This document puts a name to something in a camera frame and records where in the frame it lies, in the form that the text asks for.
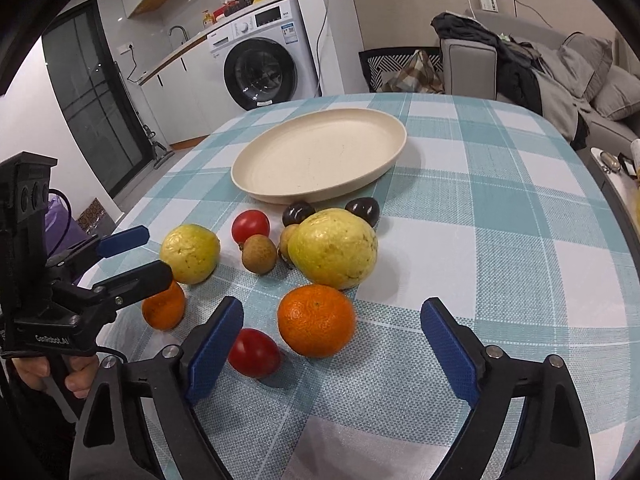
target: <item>human hand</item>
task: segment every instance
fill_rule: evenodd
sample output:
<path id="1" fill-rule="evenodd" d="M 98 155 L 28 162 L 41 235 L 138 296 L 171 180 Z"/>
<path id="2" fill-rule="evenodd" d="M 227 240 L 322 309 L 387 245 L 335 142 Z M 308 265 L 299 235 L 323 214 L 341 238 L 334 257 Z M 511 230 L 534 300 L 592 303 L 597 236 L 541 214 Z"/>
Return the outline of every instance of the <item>human hand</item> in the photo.
<path id="1" fill-rule="evenodd" d="M 24 383 L 33 390 L 46 389 L 43 377 L 51 373 L 49 361 L 46 357 L 23 357 L 12 359 L 15 369 Z M 65 379 L 65 386 L 73 392 L 78 399 L 85 399 L 89 394 L 91 383 L 99 366 L 98 356 L 69 358 L 72 372 Z"/>

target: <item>wall outlet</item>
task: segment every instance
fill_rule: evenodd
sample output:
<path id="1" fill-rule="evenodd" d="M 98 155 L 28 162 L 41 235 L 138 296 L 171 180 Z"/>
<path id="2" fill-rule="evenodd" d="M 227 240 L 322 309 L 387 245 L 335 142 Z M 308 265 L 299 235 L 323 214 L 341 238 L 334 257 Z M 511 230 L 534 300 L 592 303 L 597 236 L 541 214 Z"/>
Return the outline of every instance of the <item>wall outlet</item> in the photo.
<path id="1" fill-rule="evenodd" d="M 126 54 L 129 50 L 131 50 L 131 47 L 133 46 L 133 43 L 125 43 L 124 45 L 121 45 L 118 47 L 118 54 L 120 54 L 122 56 L 122 54 Z"/>

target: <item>gray sofa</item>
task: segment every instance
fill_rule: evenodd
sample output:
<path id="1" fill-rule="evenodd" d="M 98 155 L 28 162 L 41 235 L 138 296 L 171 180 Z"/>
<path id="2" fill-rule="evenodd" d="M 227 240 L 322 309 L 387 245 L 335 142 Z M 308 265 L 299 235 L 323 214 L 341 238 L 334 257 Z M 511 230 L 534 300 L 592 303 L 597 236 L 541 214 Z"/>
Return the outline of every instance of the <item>gray sofa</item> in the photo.
<path id="1" fill-rule="evenodd" d="M 553 50 L 560 48 L 568 37 L 555 29 L 540 27 L 520 18 L 484 10 L 476 10 L 475 13 L 476 19 L 495 34 L 543 43 Z M 443 40 L 440 46 L 445 93 L 509 102 L 496 90 L 497 54 L 493 47 L 461 40 Z M 631 157 L 630 144 L 639 136 L 640 113 L 616 122 L 594 110 L 590 113 L 587 149 L 580 150 L 578 155 L 586 162 L 590 148 L 596 147 L 615 156 L 624 153 Z"/>

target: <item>screw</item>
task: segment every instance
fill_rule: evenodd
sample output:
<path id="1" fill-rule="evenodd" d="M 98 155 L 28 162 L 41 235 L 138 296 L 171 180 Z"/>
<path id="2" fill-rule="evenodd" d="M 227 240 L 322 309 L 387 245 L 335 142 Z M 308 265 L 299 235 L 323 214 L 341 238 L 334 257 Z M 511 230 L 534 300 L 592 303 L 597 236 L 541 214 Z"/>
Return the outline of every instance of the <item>screw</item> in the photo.
<path id="1" fill-rule="evenodd" d="M 559 355 L 551 354 L 549 356 L 549 363 L 556 368 L 562 368 L 564 366 L 564 361 Z"/>
<path id="2" fill-rule="evenodd" d="M 180 347 L 177 345 L 169 345 L 165 346 L 162 349 L 162 357 L 165 359 L 171 359 L 172 357 L 176 357 L 180 353 Z"/>
<path id="3" fill-rule="evenodd" d="M 493 359 L 500 359 L 504 355 L 502 348 L 496 345 L 489 345 L 485 350 L 486 354 Z"/>
<path id="4" fill-rule="evenodd" d="M 107 357 L 105 357 L 102 360 L 102 368 L 111 368 L 114 367 L 116 365 L 116 363 L 118 362 L 118 358 L 116 356 L 113 355 L 107 355 Z"/>

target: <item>plate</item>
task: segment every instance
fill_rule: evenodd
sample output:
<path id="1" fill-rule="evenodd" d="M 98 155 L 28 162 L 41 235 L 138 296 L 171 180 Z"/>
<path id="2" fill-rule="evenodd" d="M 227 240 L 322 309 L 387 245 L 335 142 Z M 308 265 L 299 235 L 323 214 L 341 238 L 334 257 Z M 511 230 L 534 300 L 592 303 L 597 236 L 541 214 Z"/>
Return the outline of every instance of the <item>plate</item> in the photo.
<path id="1" fill-rule="evenodd" d="M 312 112 L 252 140 L 236 158 L 231 179 L 262 202 L 320 202 L 382 176 L 405 143 L 404 124 L 384 112 L 366 108 Z"/>

